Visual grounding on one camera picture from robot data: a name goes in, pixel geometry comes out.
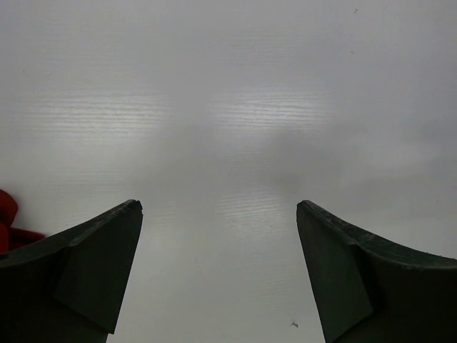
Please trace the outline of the red t shirt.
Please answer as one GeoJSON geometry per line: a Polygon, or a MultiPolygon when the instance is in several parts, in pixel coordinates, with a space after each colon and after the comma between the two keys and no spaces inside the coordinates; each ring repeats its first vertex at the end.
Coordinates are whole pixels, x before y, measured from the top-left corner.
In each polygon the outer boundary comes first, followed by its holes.
{"type": "Polygon", "coordinates": [[[16,200],[1,190],[1,253],[6,253],[26,245],[33,244],[46,236],[40,232],[12,227],[19,206],[16,200]]]}

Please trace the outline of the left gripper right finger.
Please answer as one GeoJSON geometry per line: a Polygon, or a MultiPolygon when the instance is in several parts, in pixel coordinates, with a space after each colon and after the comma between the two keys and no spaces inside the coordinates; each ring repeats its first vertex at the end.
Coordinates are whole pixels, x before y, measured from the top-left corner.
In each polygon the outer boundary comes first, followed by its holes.
{"type": "Polygon", "coordinates": [[[296,208],[327,342],[454,342],[456,260],[405,247],[309,200],[296,208]]]}

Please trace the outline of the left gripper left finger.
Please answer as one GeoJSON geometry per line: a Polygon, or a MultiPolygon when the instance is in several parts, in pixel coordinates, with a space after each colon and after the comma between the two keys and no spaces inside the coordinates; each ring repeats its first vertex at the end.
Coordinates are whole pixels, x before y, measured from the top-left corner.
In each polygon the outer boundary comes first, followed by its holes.
{"type": "Polygon", "coordinates": [[[106,342],[121,311],[142,210],[130,199],[1,254],[1,341],[106,342]]]}

